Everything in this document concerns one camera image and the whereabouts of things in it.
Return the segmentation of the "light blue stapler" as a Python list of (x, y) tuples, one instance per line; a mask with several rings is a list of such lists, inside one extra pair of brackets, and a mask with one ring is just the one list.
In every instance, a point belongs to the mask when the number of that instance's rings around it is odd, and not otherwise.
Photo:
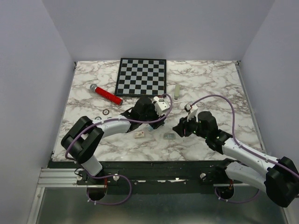
[(154, 131), (154, 129), (151, 126), (148, 126), (148, 132), (152, 133)]

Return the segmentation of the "grey staple strip tray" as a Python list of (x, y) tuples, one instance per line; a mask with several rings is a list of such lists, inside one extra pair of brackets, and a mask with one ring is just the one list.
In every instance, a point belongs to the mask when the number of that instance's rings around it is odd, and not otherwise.
[(164, 133), (163, 138), (165, 140), (174, 140), (176, 138), (174, 133)]

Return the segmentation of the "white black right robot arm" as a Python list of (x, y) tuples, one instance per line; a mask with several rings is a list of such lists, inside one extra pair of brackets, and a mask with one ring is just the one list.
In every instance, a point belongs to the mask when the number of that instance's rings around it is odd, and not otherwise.
[(233, 135), (218, 128), (216, 118), (210, 112), (181, 118), (173, 131), (180, 137), (191, 134), (202, 137), (211, 150), (234, 158), (225, 167), (216, 169), (217, 181), (225, 183), (232, 179), (251, 185), (283, 208), (299, 195), (299, 172), (290, 158), (278, 159), (243, 146)]

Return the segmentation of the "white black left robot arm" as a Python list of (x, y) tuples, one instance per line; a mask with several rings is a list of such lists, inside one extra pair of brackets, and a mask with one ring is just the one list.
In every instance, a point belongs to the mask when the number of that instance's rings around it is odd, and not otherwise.
[(171, 109), (168, 102), (162, 98), (141, 97), (136, 104), (121, 113), (116, 118), (106, 120), (91, 120), (81, 117), (62, 138), (61, 146), (67, 155), (75, 160), (88, 174), (87, 178), (93, 184), (103, 181), (102, 165), (96, 159), (94, 152), (100, 141), (119, 133), (129, 133), (141, 124), (149, 124), (152, 129), (164, 125), (166, 112)]

